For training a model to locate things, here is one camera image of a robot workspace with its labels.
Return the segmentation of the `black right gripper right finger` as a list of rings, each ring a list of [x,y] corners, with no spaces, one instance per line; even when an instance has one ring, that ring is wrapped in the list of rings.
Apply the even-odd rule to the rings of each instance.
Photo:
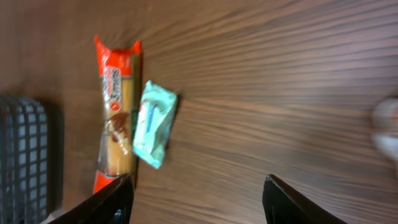
[[[268,224],[345,224],[274,174],[266,176],[262,204]]]

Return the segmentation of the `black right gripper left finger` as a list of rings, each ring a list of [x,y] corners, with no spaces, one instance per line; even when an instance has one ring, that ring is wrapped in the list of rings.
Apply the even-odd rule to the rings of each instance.
[[[131,176],[123,174],[49,224],[129,224],[134,202]]]

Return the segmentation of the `teal snack wrapper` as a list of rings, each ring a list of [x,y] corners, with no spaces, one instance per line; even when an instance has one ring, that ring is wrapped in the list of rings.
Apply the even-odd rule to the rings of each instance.
[[[163,163],[177,103],[176,93],[150,80],[145,84],[132,148],[135,155],[155,169]]]

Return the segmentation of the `orange biscuit packet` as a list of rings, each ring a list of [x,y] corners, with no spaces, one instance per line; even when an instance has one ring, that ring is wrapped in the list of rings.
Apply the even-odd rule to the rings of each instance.
[[[110,49],[94,38],[103,99],[103,130],[93,192],[122,174],[137,175],[132,142],[142,90],[142,42]]]

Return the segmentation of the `white tube gold cap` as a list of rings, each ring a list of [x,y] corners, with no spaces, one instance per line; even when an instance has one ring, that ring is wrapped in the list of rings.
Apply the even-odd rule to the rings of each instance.
[[[397,176],[397,97],[386,98],[374,108],[372,124],[373,143],[394,164]]]

